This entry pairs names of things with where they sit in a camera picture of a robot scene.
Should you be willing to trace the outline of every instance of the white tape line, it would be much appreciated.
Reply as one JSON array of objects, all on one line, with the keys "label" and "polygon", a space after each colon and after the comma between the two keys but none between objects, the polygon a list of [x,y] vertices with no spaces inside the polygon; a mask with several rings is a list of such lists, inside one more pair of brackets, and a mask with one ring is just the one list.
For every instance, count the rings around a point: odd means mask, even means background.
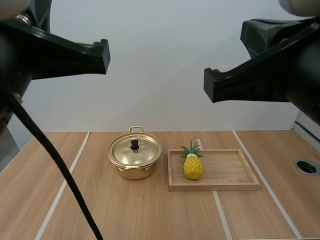
[{"label": "white tape line", "polygon": [[[69,169],[70,173],[73,172],[73,170],[74,170],[74,168],[75,168],[75,166],[76,166],[76,164],[77,164],[77,162],[78,162],[78,160],[80,158],[80,155],[81,155],[83,149],[85,148],[85,145],[87,143],[88,137],[89,137],[89,131],[86,134],[86,136],[85,136],[85,138],[83,140],[83,143],[82,143],[77,155],[75,156],[75,158],[73,160],[73,163],[72,163],[72,165],[71,165],[71,167]],[[44,219],[44,221],[43,221],[43,223],[42,223],[37,235],[35,236],[34,240],[39,240],[41,238],[42,234],[44,233],[44,231],[45,231],[45,229],[46,229],[46,227],[47,227],[47,225],[49,223],[49,220],[50,220],[52,214],[54,213],[54,210],[55,210],[55,208],[56,208],[56,206],[57,206],[57,204],[59,202],[59,199],[60,199],[60,197],[61,197],[66,185],[67,185],[67,181],[64,180],[62,185],[61,185],[61,187],[60,187],[60,189],[59,189],[59,191],[58,191],[58,193],[57,193],[57,195],[55,196],[55,199],[54,199],[54,201],[53,201],[53,203],[52,203],[52,205],[51,205],[51,207],[49,209],[49,212],[46,215],[46,217],[45,217],[45,219]]]},{"label": "white tape line", "polygon": [[269,238],[269,239],[250,239],[250,240],[320,240],[320,238]]},{"label": "white tape line", "polygon": [[[199,149],[201,149],[201,150],[204,149],[202,147],[200,139],[197,139],[196,141],[198,142]],[[227,219],[226,219],[226,215],[225,215],[224,209],[222,208],[222,205],[221,205],[221,202],[220,202],[219,195],[218,195],[217,191],[213,191],[213,196],[214,196],[214,200],[215,200],[215,203],[216,203],[216,208],[218,209],[218,212],[219,212],[219,215],[220,215],[220,219],[221,219],[221,222],[222,222],[222,226],[223,226],[223,229],[224,229],[224,234],[225,234],[226,240],[232,240],[230,229],[229,229],[228,222],[227,222]]]},{"label": "white tape line", "polygon": [[261,171],[259,170],[258,166],[256,165],[255,161],[253,160],[253,158],[251,157],[250,153],[248,152],[248,150],[246,149],[245,145],[243,144],[243,142],[241,141],[241,139],[239,138],[238,134],[236,133],[235,130],[232,130],[235,138],[238,140],[239,144],[241,145],[243,151],[245,152],[245,154],[247,155],[247,157],[249,158],[250,162],[252,163],[254,169],[256,170],[256,172],[258,173],[259,177],[261,178],[263,184],[265,185],[266,189],[269,191],[271,197],[273,198],[275,204],[278,206],[279,210],[281,211],[282,215],[284,216],[285,220],[288,222],[289,226],[291,227],[292,231],[294,232],[295,236],[298,239],[302,239],[303,237],[301,236],[300,232],[298,231],[298,229],[296,228],[295,224],[293,223],[293,221],[290,219],[289,215],[287,214],[286,210],[284,209],[284,207],[281,205],[279,199],[277,198],[277,196],[275,195],[274,191],[272,190],[272,188],[270,187],[270,185],[268,184],[267,180],[265,179],[265,177],[263,176],[263,174],[261,173]]}]

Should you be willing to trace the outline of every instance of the wooden table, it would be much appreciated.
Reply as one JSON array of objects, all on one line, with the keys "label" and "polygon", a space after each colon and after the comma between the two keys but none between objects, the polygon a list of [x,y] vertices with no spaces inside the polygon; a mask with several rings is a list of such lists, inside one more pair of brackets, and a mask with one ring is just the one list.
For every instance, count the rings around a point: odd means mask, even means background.
[{"label": "wooden table", "polygon": [[[76,163],[72,175],[105,240],[320,238],[320,176],[293,164],[320,164],[320,153],[293,130],[152,132],[163,154],[156,171],[136,181],[120,177],[108,160],[108,146],[123,132],[46,134],[69,168]],[[204,149],[241,149],[263,189],[169,192],[167,149],[190,139]],[[95,239],[63,182],[32,139],[0,173],[0,239]]]}]

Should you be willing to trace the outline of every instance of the wooden tray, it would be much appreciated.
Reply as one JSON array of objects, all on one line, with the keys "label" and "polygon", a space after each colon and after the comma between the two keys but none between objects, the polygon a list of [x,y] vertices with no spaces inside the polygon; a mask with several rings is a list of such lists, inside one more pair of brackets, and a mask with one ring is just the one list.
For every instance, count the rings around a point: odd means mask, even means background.
[{"label": "wooden tray", "polygon": [[169,191],[256,191],[261,188],[239,149],[200,150],[200,179],[185,176],[181,150],[168,150]]}]

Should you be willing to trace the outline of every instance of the toy pineapple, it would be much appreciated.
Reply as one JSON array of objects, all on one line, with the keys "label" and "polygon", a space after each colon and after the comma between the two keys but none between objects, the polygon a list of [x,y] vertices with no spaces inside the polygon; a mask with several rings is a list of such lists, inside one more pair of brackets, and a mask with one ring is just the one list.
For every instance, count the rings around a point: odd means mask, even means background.
[{"label": "toy pineapple", "polygon": [[184,175],[186,175],[190,179],[199,179],[201,178],[202,174],[204,174],[204,166],[202,165],[202,162],[200,161],[200,157],[203,157],[198,153],[200,150],[198,143],[195,145],[192,144],[192,140],[190,142],[190,147],[187,148],[186,146],[181,146],[184,151],[183,158],[184,164]]}]

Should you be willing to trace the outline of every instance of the white backdrop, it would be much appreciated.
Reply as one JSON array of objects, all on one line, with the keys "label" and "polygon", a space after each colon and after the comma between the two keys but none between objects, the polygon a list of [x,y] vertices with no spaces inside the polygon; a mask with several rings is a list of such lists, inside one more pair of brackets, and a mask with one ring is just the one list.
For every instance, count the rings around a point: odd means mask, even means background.
[{"label": "white backdrop", "polygon": [[[106,75],[33,81],[23,106],[44,131],[290,129],[291,103],[211,103],[204,69],[227,71],[250,59],[242,22],[294,20],[277,0],[54,0],[51,33],[78,43],[108,39]],[[31,138],[16,117],[17,145]]]}]

